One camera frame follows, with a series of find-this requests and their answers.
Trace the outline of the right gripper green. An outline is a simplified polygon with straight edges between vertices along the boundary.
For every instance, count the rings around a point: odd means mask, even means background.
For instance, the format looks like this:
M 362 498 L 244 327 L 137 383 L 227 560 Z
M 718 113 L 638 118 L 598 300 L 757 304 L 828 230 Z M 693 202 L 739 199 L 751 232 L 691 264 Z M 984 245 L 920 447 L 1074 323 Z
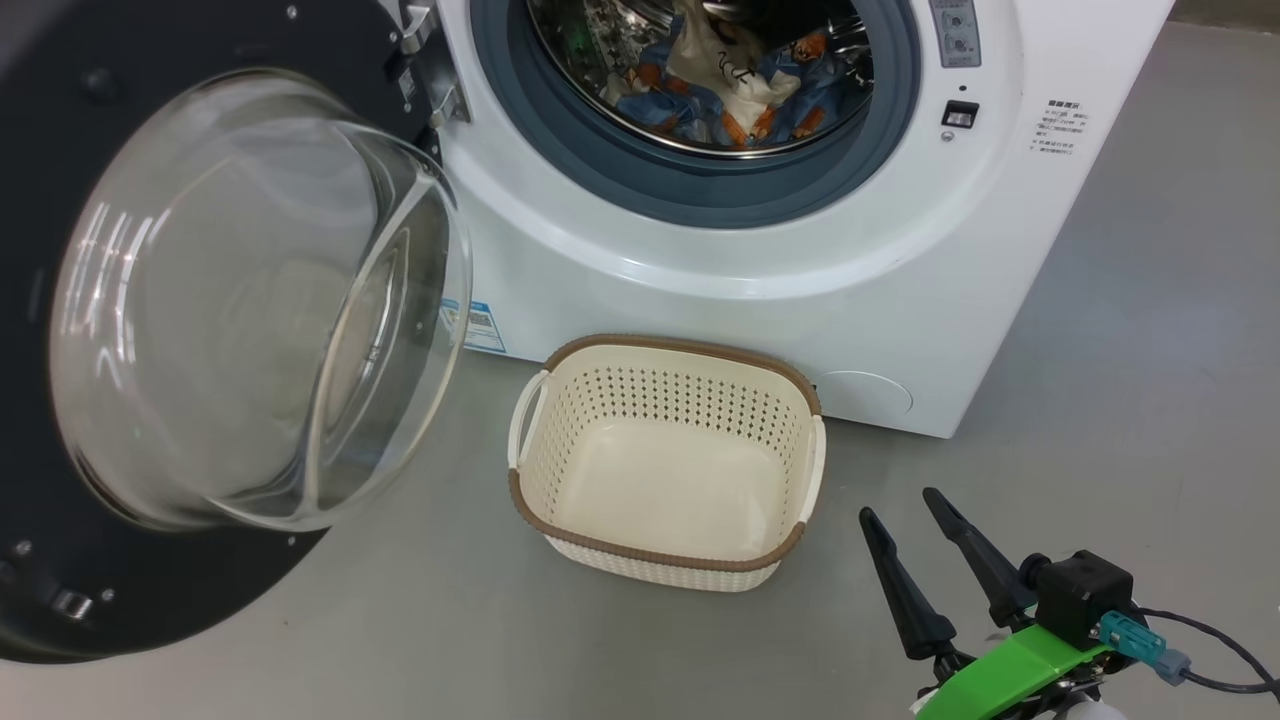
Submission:
M 1108 647 L 1078 650 L 1030 626 L 1027 611 L 1037 600 L 1018 569 L 940 489 L 925 487 L 922 497 L 972 569 L 995 625 L 1016 633 L 977 659 L 956 651 L 954 624 L 914 582 L 876 511 L 861 509 L 859 524 L 902 651 L 913 661 L 934 660 L 940 678 L 916 702 L 915 720 L 1066 720 L 1071 710 L 1083 710 L 1105 674 Z

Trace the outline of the cream printed garment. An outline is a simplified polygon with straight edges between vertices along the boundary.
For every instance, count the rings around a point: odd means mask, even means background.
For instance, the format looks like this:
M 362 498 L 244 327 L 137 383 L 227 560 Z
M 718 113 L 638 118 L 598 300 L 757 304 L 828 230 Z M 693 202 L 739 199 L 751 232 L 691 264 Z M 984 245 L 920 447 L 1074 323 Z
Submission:
M 764 68 L 768 56 L 740 31 L 731 45 L 717 33 L 700 0 L 673 0 L 680 22 L 667 60 L 669 74 L 712 91 L 721 101 L 727 129 L 762 138 L 771 132 L 777 110 L 800 88 L 799 76 Z

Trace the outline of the black glass washing machine door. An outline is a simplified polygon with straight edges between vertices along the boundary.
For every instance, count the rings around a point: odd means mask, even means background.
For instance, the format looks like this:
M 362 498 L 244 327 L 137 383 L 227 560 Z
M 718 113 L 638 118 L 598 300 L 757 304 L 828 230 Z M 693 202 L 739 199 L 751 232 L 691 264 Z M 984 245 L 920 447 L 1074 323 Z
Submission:
M 410 462 L 472 259 L 381 0 L 0 0 L 0 659 L 191 638 Z

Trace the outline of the cream basket brown rim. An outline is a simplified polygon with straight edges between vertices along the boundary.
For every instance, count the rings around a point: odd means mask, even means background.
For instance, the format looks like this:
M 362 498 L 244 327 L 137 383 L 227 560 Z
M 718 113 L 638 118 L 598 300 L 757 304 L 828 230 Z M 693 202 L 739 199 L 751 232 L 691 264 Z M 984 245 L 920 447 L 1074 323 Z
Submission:
M 561 555 L 718 593 L 758 588 L 796 548 L 826 455 L 817 392 L 787 363 L 637 334 L 556 351 L 506 448 L 516 511 Z

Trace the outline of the white front-load washing machine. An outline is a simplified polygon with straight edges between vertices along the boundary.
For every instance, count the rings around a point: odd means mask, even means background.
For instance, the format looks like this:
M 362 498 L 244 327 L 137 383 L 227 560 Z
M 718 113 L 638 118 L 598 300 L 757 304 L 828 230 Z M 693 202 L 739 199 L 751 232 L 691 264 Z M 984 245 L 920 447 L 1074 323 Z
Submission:
M 883 375 L 914 398 L 872 424 L 948 438 L 1098 156 L 1175 0 L 974 0 L 982 65 L 943 68 L 928 0 L 700 0 L 728 44 L 814 29 L 865 44 L 860 111 L 749 147 L 719 99 L 707 143 L 602 99 L 673 0 L 440 0 L 472 115 L 440 128 L 474 249 L 471 301 L 506 356 L 544 363 L 590 334 L 750 350 L 813 384 Z M 1082 150 L 1033 154 L 1048 100 L 1091 114 Z M 941 126 L 978 102 L 972 129 Z

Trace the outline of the metal door hinge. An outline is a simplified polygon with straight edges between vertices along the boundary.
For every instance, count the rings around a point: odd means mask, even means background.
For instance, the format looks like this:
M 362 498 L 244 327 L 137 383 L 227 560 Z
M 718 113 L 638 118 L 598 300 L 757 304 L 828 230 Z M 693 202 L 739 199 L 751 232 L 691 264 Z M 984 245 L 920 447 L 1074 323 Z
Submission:
M 445 32 L 440 0 L 381 0 L 398 29 L 388 76 L 404 113 L 430 129 L 470 123 L 472 115 Z

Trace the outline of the round white filter cover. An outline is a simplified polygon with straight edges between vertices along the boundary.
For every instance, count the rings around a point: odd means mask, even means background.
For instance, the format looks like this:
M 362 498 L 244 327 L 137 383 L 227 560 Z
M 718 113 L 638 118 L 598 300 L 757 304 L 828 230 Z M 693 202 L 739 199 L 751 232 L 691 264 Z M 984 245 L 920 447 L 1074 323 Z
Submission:
M 896 421 L 914 405 L 911 393 L 900 383 L 869 372 L 829 372 L 819 375 L 814 386 L 824 415 L 849 421 Z

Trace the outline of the small printed text label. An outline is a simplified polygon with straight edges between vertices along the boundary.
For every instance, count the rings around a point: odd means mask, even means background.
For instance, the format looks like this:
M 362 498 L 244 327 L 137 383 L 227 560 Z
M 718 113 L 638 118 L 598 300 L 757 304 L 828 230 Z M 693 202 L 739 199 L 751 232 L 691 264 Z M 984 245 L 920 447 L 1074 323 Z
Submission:
M 1083 149 L 1091 114 L 1079 102 L 1048 100 L 1032 126 L 1028 149 L 1037 155 L 1068 158 Z

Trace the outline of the blue white energy label sticker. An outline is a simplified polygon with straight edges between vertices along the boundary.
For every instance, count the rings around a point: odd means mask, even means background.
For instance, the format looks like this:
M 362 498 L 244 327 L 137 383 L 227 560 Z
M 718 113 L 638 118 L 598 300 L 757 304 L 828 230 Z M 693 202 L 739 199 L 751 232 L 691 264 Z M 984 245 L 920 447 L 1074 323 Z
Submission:
M 447 332 L 454 340 L 460 337 L 461 320 L 466 319 L 463 343 L 467 348 L 489 354 L 507 354 L 506 343 L 488 304 L 472 300 L 467 311 L 463 313 L 457 300 L 443 299 L 439 313 Z

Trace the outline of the grey washer control panel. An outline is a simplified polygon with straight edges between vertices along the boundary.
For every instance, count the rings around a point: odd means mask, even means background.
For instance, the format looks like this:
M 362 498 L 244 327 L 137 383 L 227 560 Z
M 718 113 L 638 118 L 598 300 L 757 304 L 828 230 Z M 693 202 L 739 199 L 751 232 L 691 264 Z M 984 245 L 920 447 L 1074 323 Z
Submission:
M 928 0 L 940 63 L 943 68 L 982 65 L 980 31 L 974 0 Z

